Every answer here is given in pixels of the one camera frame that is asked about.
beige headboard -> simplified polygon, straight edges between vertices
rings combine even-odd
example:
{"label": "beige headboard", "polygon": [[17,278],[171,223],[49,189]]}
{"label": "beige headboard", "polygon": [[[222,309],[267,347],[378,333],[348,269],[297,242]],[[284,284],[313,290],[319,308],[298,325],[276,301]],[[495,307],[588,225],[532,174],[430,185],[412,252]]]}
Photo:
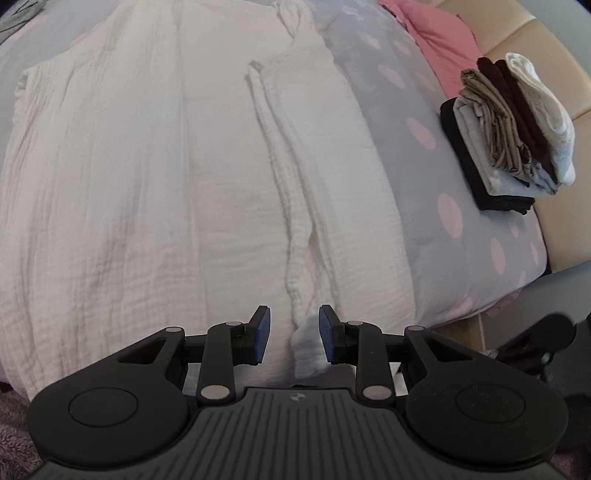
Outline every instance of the beige headboard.
{"label": "beige headboard", "polygon": [[491,60],[504,58],[509,51],[528,57],[540,79],[566,107],[576,130],[577,180],[555,196],[537,200],[535,211],[553,271],[591,260],[591,78],[517,0],[421,1],[459,14]]}

gray polka dot sheet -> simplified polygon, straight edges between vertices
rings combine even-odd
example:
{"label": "gray polka dot sheet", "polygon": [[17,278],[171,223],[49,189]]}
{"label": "gray polka dot sheet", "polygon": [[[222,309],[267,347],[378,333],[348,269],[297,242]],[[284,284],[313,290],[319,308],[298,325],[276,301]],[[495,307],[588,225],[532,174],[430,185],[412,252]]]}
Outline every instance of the gray polka dot sheet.
{"label": "gray polka dot sheet", "polygon": [[439,123],[446,97],[413,38],[375,0],[309,0],[368,122],[402,217],[418,321],[486,309],[545,270],[533,210],[481,212]]}

folded light blue cloth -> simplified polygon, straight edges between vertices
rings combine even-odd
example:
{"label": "folded light blue cloth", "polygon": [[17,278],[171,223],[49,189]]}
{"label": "folded light blue cloth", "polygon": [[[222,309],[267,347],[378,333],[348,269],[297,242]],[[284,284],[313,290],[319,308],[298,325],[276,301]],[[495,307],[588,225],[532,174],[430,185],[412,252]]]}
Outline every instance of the folded light blue cloth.
{"label": "folded light blue cloth", "polygon": [[47,0],[18,0],[0,17],[0,45],[39,13]]}
{"label": "folded light blue cloth", "polygon": [[554,195],[556,193],[558,185],[552,181],[539,163],[535,163],[535,183],[529,186],[516,179],[509,172],[492,167],[487,157],[486,140],[480,127],[480,120],[475,114],[472,104],[459,96],[453,104],[453,111],[466,148],[470,152],[470,156],[489,195],[540,198],[547,194]]}

folded beige cloth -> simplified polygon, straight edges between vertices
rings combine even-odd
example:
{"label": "folded beige cloth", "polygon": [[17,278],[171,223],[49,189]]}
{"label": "folded beige cloth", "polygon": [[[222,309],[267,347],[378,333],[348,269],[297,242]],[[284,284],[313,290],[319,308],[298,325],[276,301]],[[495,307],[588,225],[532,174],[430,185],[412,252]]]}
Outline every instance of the folded beige cloth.
{"label": "folded beige cloth", "polygon": [[477,70],[462,71],[462,83],[465,88],[460,95],[474,105],[480,117],[491,165],[527,183],[535,182],[530,149],[519,138],[515,117],[505,99]]}

white muslin cloth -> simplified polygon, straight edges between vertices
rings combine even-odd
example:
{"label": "white muslin cloth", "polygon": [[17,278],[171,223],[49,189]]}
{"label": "white muslin cloth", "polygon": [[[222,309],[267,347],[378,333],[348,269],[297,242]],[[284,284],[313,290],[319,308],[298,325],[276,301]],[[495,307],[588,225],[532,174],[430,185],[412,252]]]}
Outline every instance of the white muslin cloth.
{"label": "white muslin cloth", "polygon": [[[236,367],[237,387],[297,383],[285,287],[287,229],[246,78],[252,59],[282,52],[292,41],[275,8],[183,0],[184,107],[207,322],[247,322],[260,304],[271,308],[263,363]],[[195,377],[190,369],[187,388],[189,381],[194,388]]]}
{"label": "white muslin cloth", "polygon": [[415,302],[400,214],[359,105],[304,2],[281,0],[278,11],[293,44],[249,76],[288,222],[291,345],[306,377],[327,366],[322,303],[401,333]]}
{"label": "white muslin cloth", "polygon": [[0,180],[0,353],[47,384],[206,304],[178,44],[178,0],[130,0],[26,70]]}
{"label": "white muslin cloth", "polygon": [[565,185],[572,185],[576,175],[573,165],[574,125],[566,108],[542,83],[533,64],[519,53],[505,55],[507,67],[517,79],[525,100],[545,137],[552,145],[552,165]]}

